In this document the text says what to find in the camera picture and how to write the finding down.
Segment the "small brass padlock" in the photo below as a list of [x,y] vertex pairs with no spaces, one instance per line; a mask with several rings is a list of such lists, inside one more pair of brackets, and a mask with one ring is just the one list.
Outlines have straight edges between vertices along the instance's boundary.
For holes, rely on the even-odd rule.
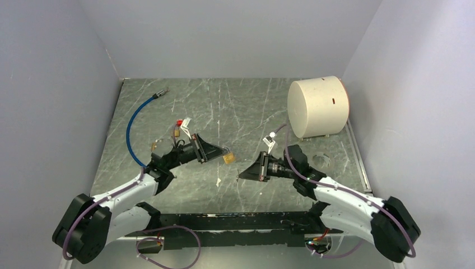
[[224,154],[222,156],[222,158],[223,158],[224,163],[226,165],[229,165],[229,164],[233,163],[236,160],[236,157],[235,157],[233,152],[228,152],[228,153]]

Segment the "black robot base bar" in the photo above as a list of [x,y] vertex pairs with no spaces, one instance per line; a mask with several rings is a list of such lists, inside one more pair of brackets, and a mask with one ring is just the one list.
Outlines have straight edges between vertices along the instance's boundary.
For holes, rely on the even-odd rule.
[[203,247],[247,245],[286,245],[303,247],[310,239],[341,235],[337,229],[326,230],[306,211],[246,212],[224,214],[162,214],[152,228],[170,226],[164,231],[135,231],[129,237],[159,236],[166,250],[191,248],[197,245],[193,230]]

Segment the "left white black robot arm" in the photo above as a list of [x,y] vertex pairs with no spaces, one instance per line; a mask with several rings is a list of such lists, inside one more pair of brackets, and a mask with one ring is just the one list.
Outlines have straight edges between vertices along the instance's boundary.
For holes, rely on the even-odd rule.
[[151,154],[150,162],[132,180],[102,194],[79,194],[66,209],[52,241],[63,258],[86,264],[112,241],[142,231],[154,235],[160,228],[160,211],[145,202],[164,191],[174,180],[172,169],[197,160],[203,164],[230,153],[226,147],[206,142],[192,134],[188,144],[175,146],[162,156]]

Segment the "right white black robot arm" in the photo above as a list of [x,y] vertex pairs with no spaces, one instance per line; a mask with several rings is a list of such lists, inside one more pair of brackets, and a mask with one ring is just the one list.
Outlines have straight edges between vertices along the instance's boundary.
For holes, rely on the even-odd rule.
[[312,231],[336,229],[357,236],[396,263],[416,256],[414,244],[421,230],[400,199],[369,196],[337,183],[311,167],[299,145],[287,146],[282,158],[260,152],[238,177],[257,182],[292,179],[299,194],[315,201],[308,212]]

